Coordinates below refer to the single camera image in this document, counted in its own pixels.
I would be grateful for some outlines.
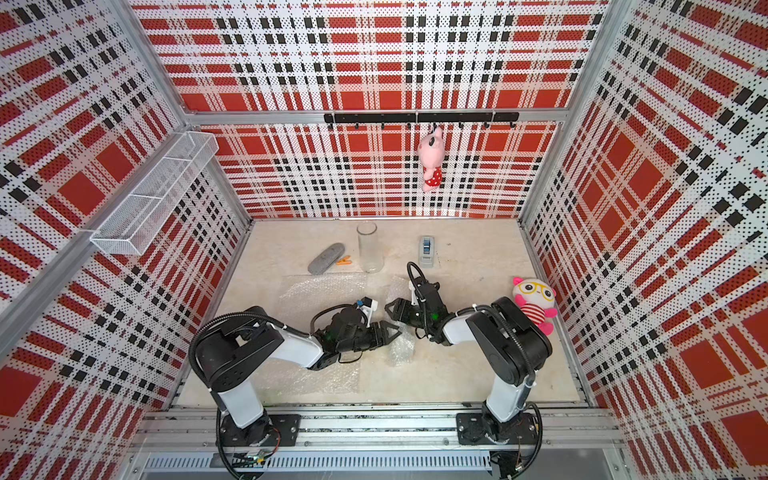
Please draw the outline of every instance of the hanging plush toy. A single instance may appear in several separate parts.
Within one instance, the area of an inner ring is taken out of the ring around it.
[[[547,320],[558,315],[554,307],[554,296],[557,293],[538,278],[522,279],[516,276],[512,281],[515,284],[512,298],[517,306],[545,335],[551,334],[554,325]]]
[[[419,142],[419,160],[424,167],[424,193],[431,192],[442,182],[442,161],[445,159],[445,141],[442,128],[435,126],[431,134]]]

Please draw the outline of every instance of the plaid wall panel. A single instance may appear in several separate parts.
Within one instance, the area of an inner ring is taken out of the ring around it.
[[[130,0],[191,111],[564,107],[607,0]]]
[[[0,7],[0,310],[176,126],[98,2]]]
[[[215,125],[219,159],[250,215],[516,218],[554,122],[444,124],[443,182],[422,192],[426,124]]]
[[[634,3],[529,226],[646,478],[768,475],[768,2]]]
[[[141,257],[94,255],[0,364],[0,477],[110,478],[243,231],[203,172]]]

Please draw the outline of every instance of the black hook rack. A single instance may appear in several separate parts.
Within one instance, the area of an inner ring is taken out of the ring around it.
[[[344,114],[334,113],[325,114],[323,116],[325,122],[328,125],[332,124],[353,124],[355,128],[359,128],[360,124],[381,124],[382,129],[384,124],[407,124],[410,128],[410,124],[447,124],[458,123],[460,128],[464,127],[464,123],[483,123],[485,128],[490,126],[490,123],[509,123],[510,128],[515,128],[516,121],[520,118],[520,112],[517,111],[467,111],[467,112],[403,112],[403,113],[389,113],[389,114]]]

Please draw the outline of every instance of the bubble wrap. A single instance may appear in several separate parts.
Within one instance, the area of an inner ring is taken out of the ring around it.
[[[396,298],[411,298],[411,291],[408,288],[408,282],[410,280],[394,276],[389,284],[389,292],[386,296],[384,304],[392,302]],[[401,366],[406,363],[410,363],[413,360],[413,352],[416,347],[416,335],[413,327],[407,326],[402,322],[391,323],[397,325],[400,330],[400,336],[397,337],[389,344],[389,360],[388,364],[391,366]]]
[[[325,275],[286,276],[281,283],[274,318],[303,332],[309,332],[310,320],[320,310],[340,303],[354,303],[366,295],[364,273],[327,273]],[[315,328],[330,322],[333,312],[321,316]],[[351,359],[359,353],[348,354]],[[286,360],[269,359],[253,375],[253,384],[265,402],[280,402],[281,396],[306,393],[357,392],[359,363],[333,364],[314,372]]]

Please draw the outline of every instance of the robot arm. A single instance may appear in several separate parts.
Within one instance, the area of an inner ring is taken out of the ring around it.
[[[400,332],[390,334],[389,329],[397,327],[388,322],[371,323],[375,309],[376,301],[366,297],[356,305],[344,306],[330,325],[311,335],[270,318],[258,306],[219,317],[207,324],[190,345],[193,370],[219,408],[229,413],[227,421],[238,429],[249,430],[242,438],[260,439],[264,429],[268,432],[269,420],[250,381],[256,369],[267,359],[283,359],[306,369],[321,370],[335,363],[341,353],[389,344]],[[237,337],[244,342],[238,343]]]
[[[408,264],[408,274],[411,300],[396,299],[385,311],[395,321],[423,329],[430,341],[480,345],[496,374],[483,403],[485,431],[490,439],[503,440],[505,424],[525,408],[536,372],[552,354],[547,336],[506,296],[490,306],[448,313],[438,293],[439,283],[430,283],[413,262]]]
[[[438,293],[439,283],[427,281],[414,263],[409,263],[409,276],[413,297],[395,300],[386,305],[386,312],[393,320],[424,329],[433,342],[479,344],[495,372],[493,388],[483,403],[482,426],[489,441],[506,442],[519,423],[515,419],[525,407],[536,371],[552,353],[547,337],[505,296],[490,306],[449,313]],[[223,431],[234,429],[240,445],[252,445],[273,430],[250,381],[267,359],[320,370],[337,362],[343,352],[376,349],[400,334],[391,323],[370,322],[376,302],[369,298],[339,308],[328,326],[311,334],[269,317],[258,306],[220,316],[200,329],[190,344],[190,363],[219,409],[229,414]]]

